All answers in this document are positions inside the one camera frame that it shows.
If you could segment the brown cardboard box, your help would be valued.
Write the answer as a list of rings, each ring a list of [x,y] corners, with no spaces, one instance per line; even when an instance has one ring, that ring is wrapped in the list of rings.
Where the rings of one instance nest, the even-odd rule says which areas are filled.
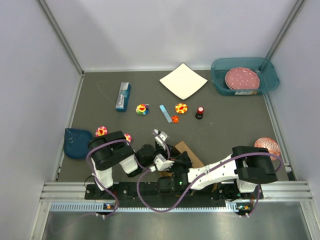
[[[180,141],[173,147],[173,152],[171,153],[171,156],[174,154],[179,154],[183,152],[187,152],[188,157],[190,158],[190,161],[192,162],[192,167],[193,168],[201,168],[204,167],[205,165],[202,163],[202,161],[192,152],[192,150],[186,145],[184,141]],[[171,177],[172,173],[169,172],[169,170],[165,170],[161,172],[162,177]],[[217,183],[214,183],[212,187],[209,188],[210,192],[214,192],[217,189]]]

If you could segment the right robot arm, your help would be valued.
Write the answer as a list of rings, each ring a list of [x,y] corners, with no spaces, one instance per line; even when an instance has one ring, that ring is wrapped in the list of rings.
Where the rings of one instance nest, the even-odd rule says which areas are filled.
[[[233,192],[239,198],[252,193],[257,185],[274,183],[278,180],[272,159],[281,158],[268,149],[253,146],[236,146],[226,158],[202,167],[193,167],[187,154],[183,152],[175,159],[165,159],[158,154],[155,168],[168,170],[171,175],[157,181],[161,193],[182,194],[185,190],[201,191],[213,184],[233,180]]]

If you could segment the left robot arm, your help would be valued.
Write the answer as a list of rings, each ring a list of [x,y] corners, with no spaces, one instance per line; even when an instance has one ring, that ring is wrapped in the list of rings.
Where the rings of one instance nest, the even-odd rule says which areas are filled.
[[[131,146],[131,136],[122,131],[108,133],[101,126],[95,132],[95,137],[88,143],[86,160],[91,168],[96,186],[96,192],[102,198],[109,198],[114,191],[113,167],[120,165],[129,178],[139,175],[149,167],[157,155],[165,159],[173,156],[174,147],[167,143],[169,136],[157,129],[153,130],[155,146],[143,145],[138,151]]]

